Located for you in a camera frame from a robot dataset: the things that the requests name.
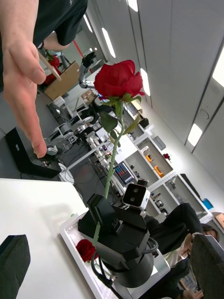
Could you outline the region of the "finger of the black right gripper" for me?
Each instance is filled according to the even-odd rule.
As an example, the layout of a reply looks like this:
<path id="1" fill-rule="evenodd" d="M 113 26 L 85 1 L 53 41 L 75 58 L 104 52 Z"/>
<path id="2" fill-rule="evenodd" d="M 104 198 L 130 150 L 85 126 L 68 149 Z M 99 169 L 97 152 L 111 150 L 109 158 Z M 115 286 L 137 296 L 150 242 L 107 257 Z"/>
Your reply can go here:
<path id="1" fill-rule="evenodd" d="M 111 234 L 117 233 L 120 221 L 114 208 L 103 196 L 96 197 L 95 213 L 103 231 Z"/>
<path id="2" fill-rule="evenodd" d="M 95 224 L 102 225 L 101 213 L 99 211 L 99 204 L 103 200 L 102 195 L 93 194 L 90 199 L 87 201 L 88 209 L 91 213 L 91 216 Z"/>

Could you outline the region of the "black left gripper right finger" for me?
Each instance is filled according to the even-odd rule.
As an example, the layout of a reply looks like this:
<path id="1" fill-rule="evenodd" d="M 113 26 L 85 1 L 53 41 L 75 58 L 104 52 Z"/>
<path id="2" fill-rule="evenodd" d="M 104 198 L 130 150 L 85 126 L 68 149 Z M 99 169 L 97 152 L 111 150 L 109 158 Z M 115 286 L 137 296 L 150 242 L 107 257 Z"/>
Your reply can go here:
<path id="1" fill-rule="evenodd" d="M 224 299 L 224 250 L 211 235 L 196 235 L 190 263 L 205 299 Z"/>

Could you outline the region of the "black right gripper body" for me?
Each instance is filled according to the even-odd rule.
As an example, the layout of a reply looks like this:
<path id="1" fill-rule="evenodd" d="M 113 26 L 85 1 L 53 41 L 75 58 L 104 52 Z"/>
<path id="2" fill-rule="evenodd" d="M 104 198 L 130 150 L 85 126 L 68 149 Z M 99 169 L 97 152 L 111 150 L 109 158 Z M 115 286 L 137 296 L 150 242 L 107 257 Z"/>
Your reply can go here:
<path id="1" fill-rule="evenodd" d="M 140 262 L 149 232 L 142 216 L 112 206 L 120 221 L 115 234 L 100 228 L 94 245 L 99 257 L 113 269 L 132 269 Z"/>

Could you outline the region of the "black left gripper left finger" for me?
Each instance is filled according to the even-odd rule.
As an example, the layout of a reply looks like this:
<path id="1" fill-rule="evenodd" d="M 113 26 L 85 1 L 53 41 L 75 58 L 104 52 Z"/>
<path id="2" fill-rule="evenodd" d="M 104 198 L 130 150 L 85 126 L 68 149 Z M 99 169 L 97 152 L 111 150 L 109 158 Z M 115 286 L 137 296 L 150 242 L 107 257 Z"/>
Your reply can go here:
<path id="1" fill-rule="evenodd" d="M 9 235 L 0 245 L 0 298 L 15 299 L 30 265 L 26 235 Z"/>

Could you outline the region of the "person's hand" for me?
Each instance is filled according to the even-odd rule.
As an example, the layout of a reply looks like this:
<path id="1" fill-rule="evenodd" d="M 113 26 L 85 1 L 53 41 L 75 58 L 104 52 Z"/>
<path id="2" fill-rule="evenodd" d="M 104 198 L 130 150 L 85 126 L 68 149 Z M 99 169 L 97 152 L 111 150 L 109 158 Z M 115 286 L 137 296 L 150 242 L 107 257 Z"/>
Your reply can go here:
<path id="1" fill-rule="evenodd" d="M 45 73 L 33 43 L 15 44 L 3 50 L 4 98 L 38 158 L 47 152 L 35 106 L 37 86 L 44 81 Z"/>

